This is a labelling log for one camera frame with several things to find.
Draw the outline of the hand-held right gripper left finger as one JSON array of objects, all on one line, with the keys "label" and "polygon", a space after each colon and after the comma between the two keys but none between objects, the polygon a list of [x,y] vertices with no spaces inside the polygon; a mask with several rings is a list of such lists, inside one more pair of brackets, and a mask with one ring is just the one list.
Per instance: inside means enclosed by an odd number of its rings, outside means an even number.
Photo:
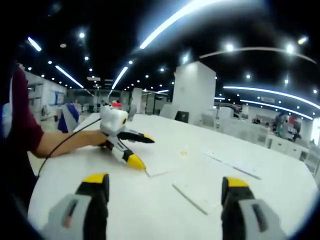
[{"label": "hand-held right gripper left finger", "polygon": [[107,239],[109,197],[109,175],[89,175],[75,193],[66,195],[51,208],[42,236],[46,240]]}]

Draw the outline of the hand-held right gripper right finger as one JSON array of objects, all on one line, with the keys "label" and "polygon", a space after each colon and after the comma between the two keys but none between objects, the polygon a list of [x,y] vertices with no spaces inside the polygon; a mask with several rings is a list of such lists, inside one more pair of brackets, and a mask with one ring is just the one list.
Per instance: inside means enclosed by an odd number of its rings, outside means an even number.
[{"label": "hand-held right gripper right finger", "polygon": [[225,176],[221,187],[224,240],[285,240],[280,218],[263,199],[255,198],[242,179]]}]

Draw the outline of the person's left hand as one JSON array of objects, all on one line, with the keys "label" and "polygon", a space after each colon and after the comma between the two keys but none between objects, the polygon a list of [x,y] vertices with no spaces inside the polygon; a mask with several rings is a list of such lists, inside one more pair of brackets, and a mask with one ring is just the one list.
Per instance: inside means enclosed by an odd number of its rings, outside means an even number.
[{"label": "person's left hand", "polygon": [[88,134],[88,144],[94,147],[106,147],[110,151],[114,145],[108,140],[108,137],[100,130],[90,130]]}]

